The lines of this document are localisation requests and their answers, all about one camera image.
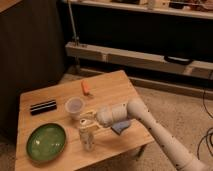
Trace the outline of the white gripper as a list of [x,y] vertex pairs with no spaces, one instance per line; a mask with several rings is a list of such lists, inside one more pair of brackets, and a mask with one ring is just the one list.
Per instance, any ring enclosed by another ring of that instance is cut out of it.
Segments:
[[81,120],[80,128],[84,130],[97,130],[99,126],[90,120],[97,120],[97,122],[103,127],[110,127],[113,124],[127,119],[127,104],[121,103],[112,106],[102,107],[96,113],[86,113],[80,115]]

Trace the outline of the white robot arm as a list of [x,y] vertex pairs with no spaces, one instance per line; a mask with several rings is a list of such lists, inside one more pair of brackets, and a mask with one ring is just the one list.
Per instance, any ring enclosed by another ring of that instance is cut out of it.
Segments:
[[92,133],[130,119],[136,119],[148,130],[177,171],[213,171],[213,166],[199,160],[153,117],[141,98],[83,114],[79,134]]

